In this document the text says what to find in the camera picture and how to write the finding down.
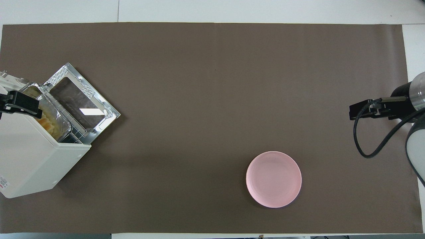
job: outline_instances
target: food in foil tray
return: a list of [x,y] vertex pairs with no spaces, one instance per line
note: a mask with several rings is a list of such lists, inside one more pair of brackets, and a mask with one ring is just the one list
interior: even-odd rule
[[39,101],[38,108],[43,111],[41,119],[35,120],[58,142],[71,131],[71,123],[43,94],[36,83],[31,83],[21,89],[21,92]]

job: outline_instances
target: black cable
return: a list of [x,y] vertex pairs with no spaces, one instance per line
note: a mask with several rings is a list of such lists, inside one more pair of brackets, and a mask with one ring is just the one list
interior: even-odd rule
[[420,109],[420,110],[415,111],[415,112],[411,113],[410,115],[408,115],[400,123],[398,123],[393,129],[391,129],[391,131],[387,134],[387,136],[385,136],[385,138],[382,140],[382,142],[379,144],[379,146],[375,149],[375,151],[373,151],[371,154],[365,154],[363,152],[363,150],[361,149],[359,142],[357,140],[357,123],[359,122],[359,119],[362,116],[362,114],[366,111],[367,108],[369,108],[369,106],[371,106],[372,104],[380,103],[381,101],[382,101],[382,99],[379,98],[379,99],[372,100],[371,102],[367,103],[359,111],[359,113],[356,116],[356,120],[354,121],[354,127],[353,127],[354,143],[356,144],[356,147],[357,147],[357,150],[359,151],[359,153],[367,159],[376,156],[382,150],[382,148],[385,146],[385,144],[390,140],[390,138],[397,132],[397,130],[399,130],[405,123],[407,123],[409,120],[413,119],[414,117],[425,113],[425,108],[423,108],[423,109]]

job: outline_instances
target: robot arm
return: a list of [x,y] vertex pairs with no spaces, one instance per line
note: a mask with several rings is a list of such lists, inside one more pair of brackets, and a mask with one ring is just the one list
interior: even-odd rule
[[[376,156],[394,133],[405,123],[413,122],[406,140],[406,154],[410,165],[425,186],[425,72],[415,77],[412,82],[396,88],[391,97],[376,100],[364,100],[350,106],[349,116],[354,120],[354,143],[359,153],[365,158]],[[357,141],[357,123],[360,118],[401,119],[371,154],[365,154]]]
[[0,119],[2,113],[27,114],[41,119],[43,111],[38,108],[38,104],[38,100],[19,91],[9,91],[8,94],[0,94]]

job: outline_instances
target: white table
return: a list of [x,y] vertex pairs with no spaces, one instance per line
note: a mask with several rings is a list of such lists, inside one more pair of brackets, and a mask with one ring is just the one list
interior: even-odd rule
[[[0,29],[3,24],[97,22],[403,24],[409,81],[425,71],[425,3],[420,0],[0,0]],[[425,228],[425,188],[420,182],[419,194]],[[248,238],[260,234],[121,233],[113,238]]]

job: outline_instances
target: plate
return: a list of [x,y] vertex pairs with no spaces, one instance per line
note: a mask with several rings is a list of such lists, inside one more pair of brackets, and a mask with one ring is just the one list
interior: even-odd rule
[[288,155],[269,151],[252,160],[246,172],[246,186],[259,204],[280,208],[291,203],[301,189],[301,171]]

